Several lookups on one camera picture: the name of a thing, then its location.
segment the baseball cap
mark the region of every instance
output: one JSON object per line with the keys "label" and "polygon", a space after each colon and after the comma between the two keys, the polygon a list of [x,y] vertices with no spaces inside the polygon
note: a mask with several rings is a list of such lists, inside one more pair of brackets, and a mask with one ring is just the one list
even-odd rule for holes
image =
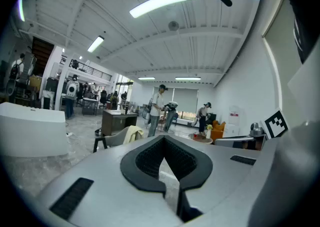
{"label": "baseball cap", "polygon": [[168,90],[168,88],[167,88],[164,84],[161,84],[161,85],[159,86],[159,88],[160,88],[160,89],[164,89],[164,90]]}

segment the orange chair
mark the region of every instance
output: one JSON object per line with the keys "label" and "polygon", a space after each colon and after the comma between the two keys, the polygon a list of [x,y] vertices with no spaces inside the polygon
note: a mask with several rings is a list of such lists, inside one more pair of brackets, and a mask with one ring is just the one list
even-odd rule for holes
{"label": "orange chair", "polygon": [[214,120],[212,122],[213,129],[211,130],[211,139],[213,141],[213,144],[215,144],[215,140],[218,138],[222,138],[225,130],[226,122],[223,122],[222,124],[218,124],[217,120]]}

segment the floor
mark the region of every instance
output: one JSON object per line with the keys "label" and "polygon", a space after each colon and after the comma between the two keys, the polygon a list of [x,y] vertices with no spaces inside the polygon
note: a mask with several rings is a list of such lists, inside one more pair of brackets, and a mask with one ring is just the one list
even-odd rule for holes
{"label": "floor", "polygon": [[[13,183],[20,189],[27,191],[33,196],[37,194],[53,179],[67,171],[69,168],[83,160],[93,152],[95,133],[101,127],[102,115],[91,116],[76,114],[72,119],[66,121],[67,133],[72,133],[68,138],[68,154],[50,157],[2,157],[2,163],[7,169]],[[148,136],[149,126],[146,120],[138,117],[137,126],[144,131],[143,137]],[[179,137],[188,138],[191,133],[197,132],[197,128],[187,127],[174,123],[169,133]],[[98,150],[104,150],[99,144]],[[159,180],[167,187],[166,201],[175,211],[178,200],[179,182],[172,173],[168,163],[164,160],[159,170]]]}

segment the white ceiling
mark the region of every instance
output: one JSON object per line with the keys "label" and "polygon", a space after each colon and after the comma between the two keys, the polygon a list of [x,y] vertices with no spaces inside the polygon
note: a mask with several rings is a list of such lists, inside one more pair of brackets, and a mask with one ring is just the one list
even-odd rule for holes
{"label": "white ceiling", "polygon": [[[216,85],[237,56],[259,4],[190,0],[134,19],[129,11],[145,1],[24,0],[26,22],[18,27],[134,80],[172,82],[197,75],[201,83]],[[179,23],[178,32],[169,30],[170,21]],[[104,42],[87,52],[97,36]]]}

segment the yellow cloth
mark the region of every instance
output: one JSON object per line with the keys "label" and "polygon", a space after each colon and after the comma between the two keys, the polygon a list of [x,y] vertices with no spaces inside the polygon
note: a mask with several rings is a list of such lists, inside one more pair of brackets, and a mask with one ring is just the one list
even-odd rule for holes
{"label": "yellow cloth", "polygon": [[130,142],[135,141],[137,132],[141,135],[141,137],[144,135],[144,131],[140,127],[138,127],[136,125],[129,126],[129,129],[126,132],[123,144],[125,145],[125,144],[128,144]]}

